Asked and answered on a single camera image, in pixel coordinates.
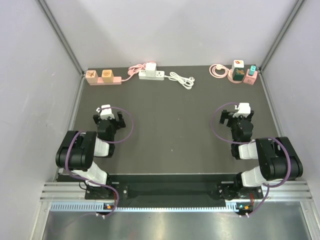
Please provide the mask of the pink deer cube adapter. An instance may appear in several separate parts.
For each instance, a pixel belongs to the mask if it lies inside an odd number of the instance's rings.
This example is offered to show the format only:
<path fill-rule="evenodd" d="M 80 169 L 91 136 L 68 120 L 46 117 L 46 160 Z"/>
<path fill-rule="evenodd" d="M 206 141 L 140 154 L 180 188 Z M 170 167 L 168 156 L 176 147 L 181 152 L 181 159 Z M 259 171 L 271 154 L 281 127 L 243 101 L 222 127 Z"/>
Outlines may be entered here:
<path fill-rule="evenodd" d="M 96 70 L 87 70 L 85 73 L 85 79 L 90 85 L 98 83 L 99 76 Z"/>

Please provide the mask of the orange cube adapter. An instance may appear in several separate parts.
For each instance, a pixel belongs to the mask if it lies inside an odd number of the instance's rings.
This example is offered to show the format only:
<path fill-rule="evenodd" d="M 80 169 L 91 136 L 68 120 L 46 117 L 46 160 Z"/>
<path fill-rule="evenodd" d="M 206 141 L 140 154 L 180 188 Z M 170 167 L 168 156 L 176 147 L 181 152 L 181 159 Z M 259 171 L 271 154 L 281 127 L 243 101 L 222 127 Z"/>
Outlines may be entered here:
<path fill-rule="evenodd" d="M 101 78 L 104 83 L 112 83 L 114 81 L 114 74 L 111 69 L 104 69 L 101 73 Z"/>

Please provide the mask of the white power strip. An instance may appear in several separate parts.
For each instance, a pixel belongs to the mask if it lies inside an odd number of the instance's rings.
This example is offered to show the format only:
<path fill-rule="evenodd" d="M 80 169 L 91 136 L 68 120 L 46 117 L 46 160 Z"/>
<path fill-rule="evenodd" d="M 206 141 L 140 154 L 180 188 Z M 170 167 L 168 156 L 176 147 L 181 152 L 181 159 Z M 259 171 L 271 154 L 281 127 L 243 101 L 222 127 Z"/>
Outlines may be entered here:
<path fill-rule="evenodd" d="M 157 70 L 155 76 L 147 76 L 145 70 L 140 70 L 138 73 L 138 77 L 140 80 L 156 80 L 163 81 L 165 79 L 165 72 Z"/>

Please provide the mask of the white cube adapter plug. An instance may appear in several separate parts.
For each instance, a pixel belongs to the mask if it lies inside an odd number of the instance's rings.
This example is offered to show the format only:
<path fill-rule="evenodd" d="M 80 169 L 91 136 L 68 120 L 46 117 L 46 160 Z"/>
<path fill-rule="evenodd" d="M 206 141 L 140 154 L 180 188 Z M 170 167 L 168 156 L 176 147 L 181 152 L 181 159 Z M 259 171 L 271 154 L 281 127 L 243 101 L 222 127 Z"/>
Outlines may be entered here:
<path fill-rule="evenodd" d="M 155 62 L 147 62 L 145 65 L 145 76 L 154 78 L 157 73 L 157 64 Z"/>

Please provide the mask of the pink power strip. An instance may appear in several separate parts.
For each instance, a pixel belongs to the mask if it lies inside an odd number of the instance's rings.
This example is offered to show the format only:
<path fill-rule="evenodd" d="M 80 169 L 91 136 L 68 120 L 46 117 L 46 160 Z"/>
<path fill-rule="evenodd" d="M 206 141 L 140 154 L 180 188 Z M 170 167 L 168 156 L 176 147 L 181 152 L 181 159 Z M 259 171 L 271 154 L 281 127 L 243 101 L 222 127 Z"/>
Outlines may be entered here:
<path fill-rule="evenodd" d="M 107 85 L 121 85 L 122 78 L 120 76 L 115 76 L 112 82 L 104 82 L 102 77 L 98 77 L 97 82 L 88 82 L 90 86 L 107 86 Z"/>

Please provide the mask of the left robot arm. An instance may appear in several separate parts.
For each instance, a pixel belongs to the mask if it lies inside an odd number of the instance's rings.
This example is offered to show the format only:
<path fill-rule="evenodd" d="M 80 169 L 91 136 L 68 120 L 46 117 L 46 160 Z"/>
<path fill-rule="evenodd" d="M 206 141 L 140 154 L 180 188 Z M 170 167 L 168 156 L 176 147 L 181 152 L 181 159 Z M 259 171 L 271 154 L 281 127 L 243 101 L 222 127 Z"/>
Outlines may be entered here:
<path fill-rule="evenodd" d="M 115 152 L 115 135 L 117 130 L 126 127 L 121 111 L 117 117 L 113 114 L 95 114 L 93 120 L 97 131 L 79 133 L 69 130 L 55 156 L 58 168 L 69 169 L 81 177 L 85 190 L 96 198 L 116 197 L 110 176 L 102 170 L 94 158 L 111 158 Z"/>

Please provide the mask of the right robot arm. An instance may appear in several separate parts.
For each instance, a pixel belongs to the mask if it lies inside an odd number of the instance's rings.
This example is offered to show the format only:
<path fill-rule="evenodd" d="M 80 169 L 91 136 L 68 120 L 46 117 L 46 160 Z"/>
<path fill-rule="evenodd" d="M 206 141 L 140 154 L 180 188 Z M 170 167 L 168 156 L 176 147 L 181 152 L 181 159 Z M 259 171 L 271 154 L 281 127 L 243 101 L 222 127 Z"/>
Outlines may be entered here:
<path fill-rule="evenodd" d="M 303 174 L 303 165 L 288 137 L 252 140 L 254 111 L 241 115 L 238 111 L 222 110 L 219 123 L 227 121 L 232 143 L 231 155 L 236 160 L 258 160 L 258 166 L 238 173 L 233 184 L 221 184 L 220 196 L 226 200 L 248 197 L 258 188 L 274 180 L 294 180 Z"/>

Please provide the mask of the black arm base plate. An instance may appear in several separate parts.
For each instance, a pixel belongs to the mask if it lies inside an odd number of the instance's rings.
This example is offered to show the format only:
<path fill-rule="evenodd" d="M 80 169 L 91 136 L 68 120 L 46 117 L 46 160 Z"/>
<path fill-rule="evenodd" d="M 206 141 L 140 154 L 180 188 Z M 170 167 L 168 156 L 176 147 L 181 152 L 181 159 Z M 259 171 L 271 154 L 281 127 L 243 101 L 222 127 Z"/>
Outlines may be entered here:
<path fill-rule="evenodd" d="M 261 200 L 261 187 L 237 190 L 232 183 L 223 182 L 131 182 L 112 183 L 120 199 L 128 200 L 145 196 L 206 196 L 214 200 Z"/>

